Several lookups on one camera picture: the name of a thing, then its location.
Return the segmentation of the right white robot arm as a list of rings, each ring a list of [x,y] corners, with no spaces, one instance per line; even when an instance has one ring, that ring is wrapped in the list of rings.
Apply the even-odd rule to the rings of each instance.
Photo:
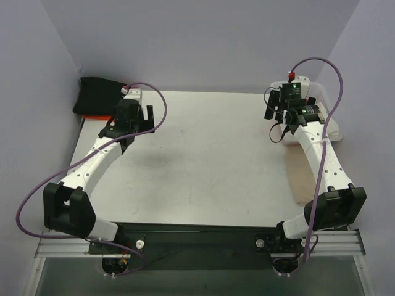
[[[271,88],[265,119],[285,124],[301,146],[316,185],[312,201],[297,217],[284,221],[273,237],[276,249],[287,252],[296,239],[310,238],[315,231],[348,226],[355,222],[367,194],[343,170],[327,134],[328,119],[315,99],[304,99],[298,83]]]

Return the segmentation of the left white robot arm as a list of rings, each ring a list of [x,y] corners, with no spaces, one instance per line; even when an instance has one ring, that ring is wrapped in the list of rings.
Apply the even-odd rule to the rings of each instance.
[[[90,150],[92,157],[58,183],[48,183],[44,187],[45,227],[82,239],[102,239],[109,253],[121,252],[125,239],[118,234],[118,225],[95,214],[90,196],[111,164],[132,145],[134,135],[153,129],[152,105],[143,108],[139,99],[122,99],[114,115],[100,130]]]

